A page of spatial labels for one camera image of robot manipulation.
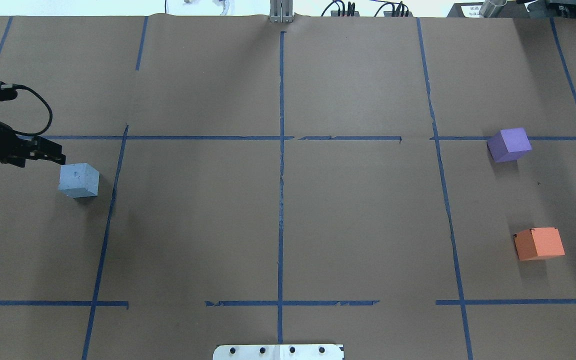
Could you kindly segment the light blue foam block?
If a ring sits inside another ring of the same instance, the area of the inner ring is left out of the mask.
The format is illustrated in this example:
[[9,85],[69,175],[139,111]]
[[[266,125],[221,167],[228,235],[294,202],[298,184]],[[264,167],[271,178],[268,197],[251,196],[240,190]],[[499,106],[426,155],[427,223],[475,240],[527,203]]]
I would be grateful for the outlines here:
[[69,198],[93,198],[99,193],[100,173],[87,162],[62,165],[58,191]]

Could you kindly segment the purple foam block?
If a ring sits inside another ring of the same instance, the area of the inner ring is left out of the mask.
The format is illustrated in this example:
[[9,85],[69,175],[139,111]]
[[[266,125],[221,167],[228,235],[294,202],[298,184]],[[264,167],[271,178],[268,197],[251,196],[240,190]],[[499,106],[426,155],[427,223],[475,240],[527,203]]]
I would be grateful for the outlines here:
[[486,145],[496,163],[517,161],[533,150],[523,127],[501,129],[487,139]]

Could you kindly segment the orange foam block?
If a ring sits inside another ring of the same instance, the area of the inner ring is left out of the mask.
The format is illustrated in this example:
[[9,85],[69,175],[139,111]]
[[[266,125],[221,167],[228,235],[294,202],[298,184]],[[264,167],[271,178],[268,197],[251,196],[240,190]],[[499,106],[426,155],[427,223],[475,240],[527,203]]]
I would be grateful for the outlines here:
[[566,255],[557,227],[527,228],[513,235],[520,261],[547,260]]

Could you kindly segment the upper power adapter box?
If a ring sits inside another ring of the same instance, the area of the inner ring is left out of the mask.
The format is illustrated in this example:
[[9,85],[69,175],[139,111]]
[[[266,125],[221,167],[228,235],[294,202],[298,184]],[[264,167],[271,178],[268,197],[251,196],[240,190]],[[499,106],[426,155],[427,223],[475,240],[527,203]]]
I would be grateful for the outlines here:
[[357,11],[356,2],[350,0],[331,0],[330,3],[323,9],[320,16],[331,16],[334,18],[353,18],[358,17],[360,13]]

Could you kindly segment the power adapter box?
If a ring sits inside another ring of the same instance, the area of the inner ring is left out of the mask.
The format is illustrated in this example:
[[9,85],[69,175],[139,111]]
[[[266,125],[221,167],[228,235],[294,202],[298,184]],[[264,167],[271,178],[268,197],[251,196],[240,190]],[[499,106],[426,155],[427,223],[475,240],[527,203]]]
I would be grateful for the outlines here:
[[413,18],[413,13],[403,0],[387,1],[376,0],[379,7],[373,14],[374,18],[377,16],[384,16],[384,18]]
[[358,17],[360,13],[357,11],[356,2],[350,0],[331,0],[330,3],[323,9],[320,16],[331,16],[334,18],[353,18]]

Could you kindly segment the lower power adapter box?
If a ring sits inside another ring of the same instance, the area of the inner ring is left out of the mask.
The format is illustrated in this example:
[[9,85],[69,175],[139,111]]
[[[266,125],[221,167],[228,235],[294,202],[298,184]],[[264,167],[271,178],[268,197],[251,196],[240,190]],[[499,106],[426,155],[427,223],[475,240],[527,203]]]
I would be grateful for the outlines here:
[[377,16],[384,16],[384,18],[413,18],[413,13],[403,0],[387,1],[376,0],[379,7],[373,14],[374,18]]

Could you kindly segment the metal cup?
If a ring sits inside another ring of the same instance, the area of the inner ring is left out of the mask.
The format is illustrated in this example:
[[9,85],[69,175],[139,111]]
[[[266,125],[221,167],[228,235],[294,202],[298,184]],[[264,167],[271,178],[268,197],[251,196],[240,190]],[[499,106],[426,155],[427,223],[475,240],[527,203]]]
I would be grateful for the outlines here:
[[507,0],[484,0],[478,14],[481,18],[498,18],[507,4]]

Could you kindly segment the aluminium frame post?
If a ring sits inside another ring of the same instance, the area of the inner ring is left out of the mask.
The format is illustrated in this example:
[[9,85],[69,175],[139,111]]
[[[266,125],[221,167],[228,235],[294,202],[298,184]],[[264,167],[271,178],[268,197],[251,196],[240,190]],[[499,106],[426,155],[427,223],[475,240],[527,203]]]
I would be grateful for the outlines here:
[[270,0],[269,2],[269,22],[270,23],[292,23],[294,21],[294,1],[293,0]]

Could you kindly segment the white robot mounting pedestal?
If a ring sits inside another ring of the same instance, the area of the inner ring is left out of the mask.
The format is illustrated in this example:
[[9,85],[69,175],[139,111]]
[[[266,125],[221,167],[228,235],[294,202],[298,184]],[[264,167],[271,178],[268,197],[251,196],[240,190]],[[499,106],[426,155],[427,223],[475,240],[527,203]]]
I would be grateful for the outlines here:
[[340,344],[232,344],[218,346],[213,360],[344,360]]

